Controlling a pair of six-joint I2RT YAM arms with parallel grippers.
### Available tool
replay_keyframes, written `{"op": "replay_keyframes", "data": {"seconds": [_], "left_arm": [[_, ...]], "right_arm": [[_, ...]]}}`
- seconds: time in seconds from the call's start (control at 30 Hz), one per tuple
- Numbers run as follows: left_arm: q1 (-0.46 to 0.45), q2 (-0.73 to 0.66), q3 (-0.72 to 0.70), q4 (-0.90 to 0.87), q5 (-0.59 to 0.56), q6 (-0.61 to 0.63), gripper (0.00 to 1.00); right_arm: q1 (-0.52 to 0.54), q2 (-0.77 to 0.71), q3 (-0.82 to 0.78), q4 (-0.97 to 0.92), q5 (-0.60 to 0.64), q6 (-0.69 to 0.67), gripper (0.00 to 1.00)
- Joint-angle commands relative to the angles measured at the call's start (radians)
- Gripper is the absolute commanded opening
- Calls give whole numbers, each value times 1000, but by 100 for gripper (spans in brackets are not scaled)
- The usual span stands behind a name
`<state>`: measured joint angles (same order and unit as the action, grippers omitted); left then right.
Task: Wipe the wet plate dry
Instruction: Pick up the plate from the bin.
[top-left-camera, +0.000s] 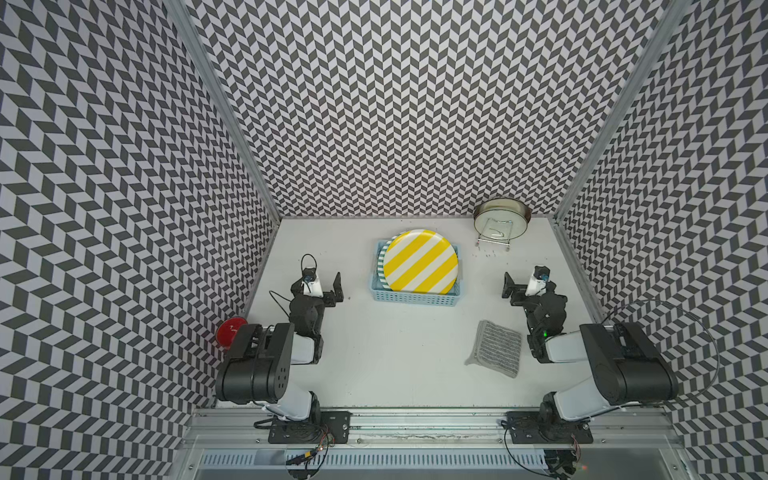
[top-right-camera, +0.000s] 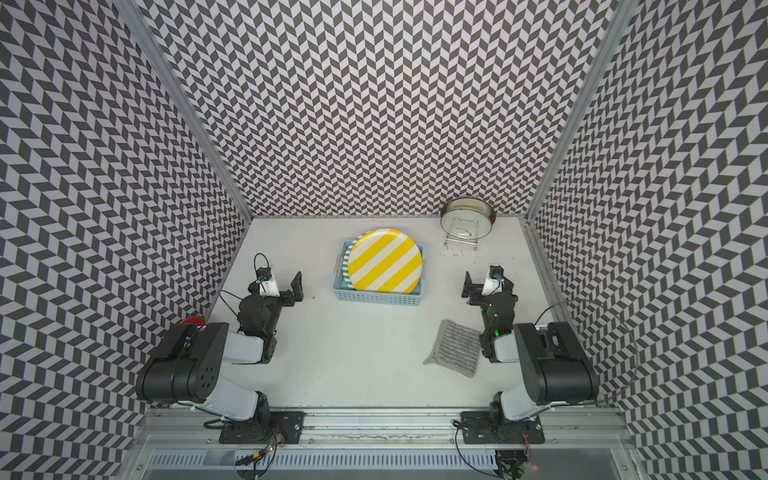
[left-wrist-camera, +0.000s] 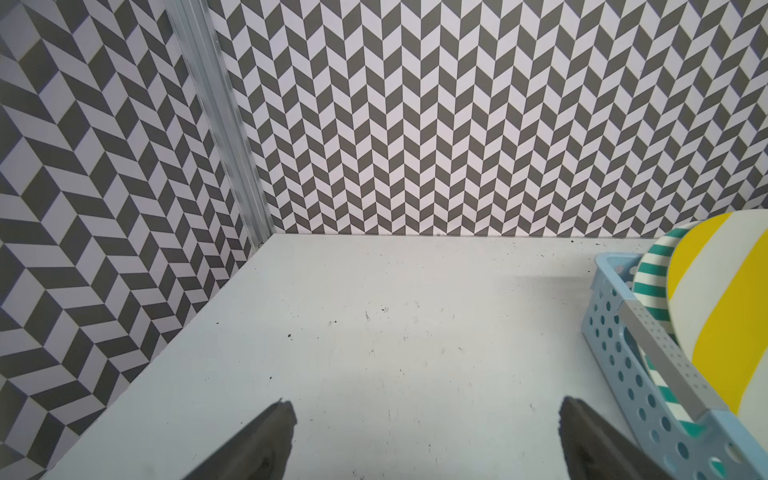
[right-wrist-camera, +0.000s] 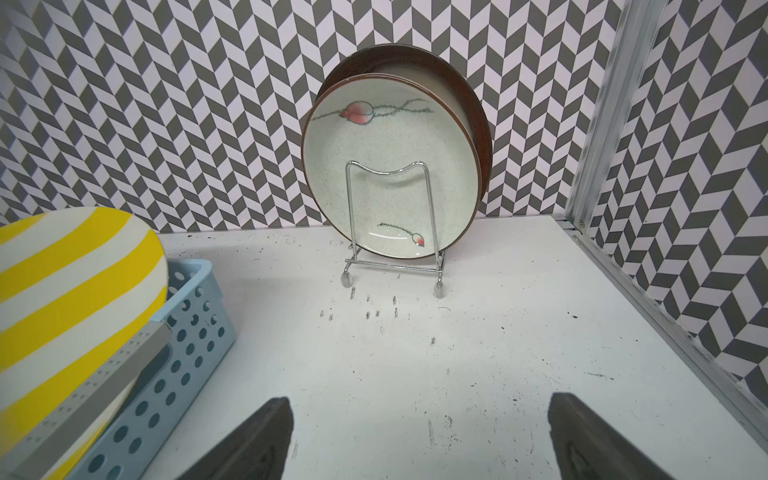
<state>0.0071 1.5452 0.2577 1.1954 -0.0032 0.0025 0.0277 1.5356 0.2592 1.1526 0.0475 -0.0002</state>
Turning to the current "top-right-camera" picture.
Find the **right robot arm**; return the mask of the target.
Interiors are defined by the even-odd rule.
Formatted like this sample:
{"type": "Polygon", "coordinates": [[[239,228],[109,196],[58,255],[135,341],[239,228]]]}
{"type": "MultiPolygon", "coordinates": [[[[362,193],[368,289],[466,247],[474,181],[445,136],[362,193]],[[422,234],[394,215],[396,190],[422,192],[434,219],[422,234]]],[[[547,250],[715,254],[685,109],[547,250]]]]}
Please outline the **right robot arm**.
{"type": "Polygon", "coordinates": [[[518,322],[519,297],[499,265],[475,283],[465,275],[461,297],[480,309],[480,353],[492,363],[516,363],[522,383],[500,391],[489,404],[493,424],[520,422],[558,405],[581,405],[598,399],[599,379],[572,327],[566,322],[518,322]]]}

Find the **grey striped cloth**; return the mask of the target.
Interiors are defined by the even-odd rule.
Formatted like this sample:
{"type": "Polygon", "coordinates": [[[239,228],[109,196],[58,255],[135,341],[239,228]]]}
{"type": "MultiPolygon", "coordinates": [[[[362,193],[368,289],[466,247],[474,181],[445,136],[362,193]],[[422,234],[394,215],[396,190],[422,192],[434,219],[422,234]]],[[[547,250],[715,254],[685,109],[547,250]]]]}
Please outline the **grey striped cloth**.
{"type": "Polygon", "coordinates": [[[481,356],[481,333],[452,320],[443,320],[424,365],[437,365],[473,378],[481,356]]]}

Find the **green striped plate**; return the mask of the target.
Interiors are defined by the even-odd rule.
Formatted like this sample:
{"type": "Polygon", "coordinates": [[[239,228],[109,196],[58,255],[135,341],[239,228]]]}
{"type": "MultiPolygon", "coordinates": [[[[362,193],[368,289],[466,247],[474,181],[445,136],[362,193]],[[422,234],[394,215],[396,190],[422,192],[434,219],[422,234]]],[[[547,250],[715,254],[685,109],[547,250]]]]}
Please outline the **green striped plate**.
{"type": "Polygon", "coordinates": [[[345,248],[342,253],[342,261],[341,261],[341,278],[343,280],[343,283],[346,288],[353,289],[353,282],[350,279],[349,276],[349,264],[350,264],[350,257],[353,247],[355,246],[356,241],[355,240],[349,240],[345,243],[345,248]]]}

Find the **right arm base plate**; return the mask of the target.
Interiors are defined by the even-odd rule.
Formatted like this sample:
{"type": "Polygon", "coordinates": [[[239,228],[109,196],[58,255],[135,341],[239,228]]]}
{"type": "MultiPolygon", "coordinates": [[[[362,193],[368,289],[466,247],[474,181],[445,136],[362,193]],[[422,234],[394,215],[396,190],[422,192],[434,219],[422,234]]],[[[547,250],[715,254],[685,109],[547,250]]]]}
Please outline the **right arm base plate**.
{"type": "Polygon", "coordinates": [[[545,443],[540,419],[521,421],[491,420],[488,411],[462,411],[460,413],[460,435],[468,445],[531,445],[545,443]]]}

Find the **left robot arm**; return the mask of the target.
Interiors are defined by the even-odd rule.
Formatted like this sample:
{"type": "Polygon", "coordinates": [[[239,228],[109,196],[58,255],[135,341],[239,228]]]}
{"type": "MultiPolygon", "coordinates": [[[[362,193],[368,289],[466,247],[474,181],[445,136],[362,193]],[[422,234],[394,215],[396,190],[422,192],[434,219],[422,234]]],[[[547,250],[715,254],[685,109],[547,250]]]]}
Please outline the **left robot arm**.
{"type": "Polygon", "coordinates": [[[231,423],[270,425],[267,396],[226,378],[221,368],[225,363],[265,365],[272,360],[280,314],[303,300],[303,277],[297,273],[288,290],[279,290],[270,268],[261,267],[256,275],[240,301],[236,332],[220,322],[182,322],[168,330],[138,373],[139,400],[184,404],[231,423]]]}

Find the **yellow striped plate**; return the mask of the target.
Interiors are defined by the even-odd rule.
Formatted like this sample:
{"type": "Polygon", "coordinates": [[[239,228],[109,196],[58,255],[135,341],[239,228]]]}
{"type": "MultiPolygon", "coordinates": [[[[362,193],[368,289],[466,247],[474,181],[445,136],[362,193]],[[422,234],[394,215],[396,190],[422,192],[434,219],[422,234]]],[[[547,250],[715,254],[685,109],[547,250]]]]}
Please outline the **yellow striped plate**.
{"type": "Polygon", "coordinates": [[[357,291],[410,293],[422,278],[424,255],[406,233],[390,228],[355,239],[349,276],[357,291]]]}

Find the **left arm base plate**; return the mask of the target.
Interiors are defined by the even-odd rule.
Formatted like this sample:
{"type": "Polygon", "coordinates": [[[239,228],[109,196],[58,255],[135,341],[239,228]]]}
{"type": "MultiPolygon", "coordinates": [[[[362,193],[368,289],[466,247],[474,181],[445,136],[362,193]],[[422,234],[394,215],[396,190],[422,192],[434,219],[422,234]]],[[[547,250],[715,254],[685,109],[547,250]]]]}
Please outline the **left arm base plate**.
{"type": "Polygon", "coordinates": [[[266,444],[274,435],[281,444],[298,444],[304,427],[306,413],[301,410],[272,412],[270,421],[255,420],[225,422],[219,436],[220,444],[266,444]]]}

